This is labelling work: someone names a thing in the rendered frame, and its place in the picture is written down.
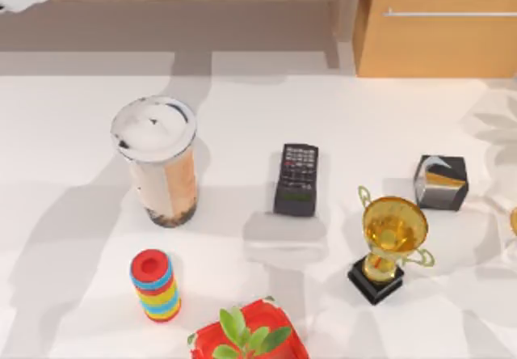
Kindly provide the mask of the black and gold cube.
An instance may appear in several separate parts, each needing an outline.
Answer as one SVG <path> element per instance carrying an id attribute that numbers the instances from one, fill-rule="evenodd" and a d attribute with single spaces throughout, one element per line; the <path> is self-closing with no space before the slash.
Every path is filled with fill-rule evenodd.
<path id="1" fill-rule="evenodd" d="M 419 208 L 459 211 L 469 192 L 464 157 L 422 155 L 413 185 Z"/>

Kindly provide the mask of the wooden cupboard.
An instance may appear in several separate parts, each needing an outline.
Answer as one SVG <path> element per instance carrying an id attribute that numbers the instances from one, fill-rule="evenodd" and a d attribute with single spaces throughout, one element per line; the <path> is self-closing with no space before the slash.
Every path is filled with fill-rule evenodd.
<path id="1" fill-rule="evenodd" d="M 393 18 L 394 11 L 517 12 L 517 0 L 359 0 L 352 37 L 363 78 L 511 78 L 517 18 Z"/>

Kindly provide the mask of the gold trophy on black base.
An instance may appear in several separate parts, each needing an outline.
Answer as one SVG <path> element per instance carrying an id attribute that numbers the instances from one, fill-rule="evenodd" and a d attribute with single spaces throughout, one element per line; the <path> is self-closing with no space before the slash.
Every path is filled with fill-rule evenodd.
<path id="1" fill-rule="evenodd" d="M 422 247 L 429 226 L 415 203 L 398 196 L 372 199 L 363 185 L 358 194 L 364 207 L 362 227 L 368 253 L 353 263 L 347 276 L 376 305 L 402 286 L 405 264 L 431 268 L 435 257 Z"/>

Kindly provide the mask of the open wooden shelf unit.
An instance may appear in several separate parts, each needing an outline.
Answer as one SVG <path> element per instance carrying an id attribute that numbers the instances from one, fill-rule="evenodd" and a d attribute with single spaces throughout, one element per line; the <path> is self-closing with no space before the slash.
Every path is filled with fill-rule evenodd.
<path id="1" fill-rule="evenodd" d="M 358 0 L 48 0 L 0 13 L 17 53 L 321 53 L 336 66 Z"/>

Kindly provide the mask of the milk tea cup with lid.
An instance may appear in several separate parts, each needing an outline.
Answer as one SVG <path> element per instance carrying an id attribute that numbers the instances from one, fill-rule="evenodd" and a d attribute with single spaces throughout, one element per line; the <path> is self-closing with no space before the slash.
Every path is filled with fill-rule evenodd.
<path id="1" fill-rule="evenodd" d="M 139 98 L 118 111 L 110 133 L 151 221 L 169 228 L 189 221 L 198 202 L 192 109 L 165 95 Z"/>

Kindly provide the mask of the black calculator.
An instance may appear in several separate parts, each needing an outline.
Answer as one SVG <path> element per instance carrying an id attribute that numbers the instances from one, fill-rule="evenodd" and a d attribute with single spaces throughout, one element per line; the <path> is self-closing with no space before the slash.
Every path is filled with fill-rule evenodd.
<path id="1" fill-rule="evenodd" d="M 298 218 L 314 216 L 318 155 L 316 146 L 284 144 L 273 203 L 274 213 Z"/>

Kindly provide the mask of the stack of coloured rings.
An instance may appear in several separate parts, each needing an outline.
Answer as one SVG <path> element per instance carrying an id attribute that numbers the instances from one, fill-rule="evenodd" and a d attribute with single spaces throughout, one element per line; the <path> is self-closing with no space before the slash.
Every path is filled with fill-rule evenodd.
<path id="1" fill-rule="evenodd" d="M 130 264 L 130 278 L 146 316 L 157 323 L 172 320 L 181 297 L 170 257 L 158 249 L 140 251 Z"/>

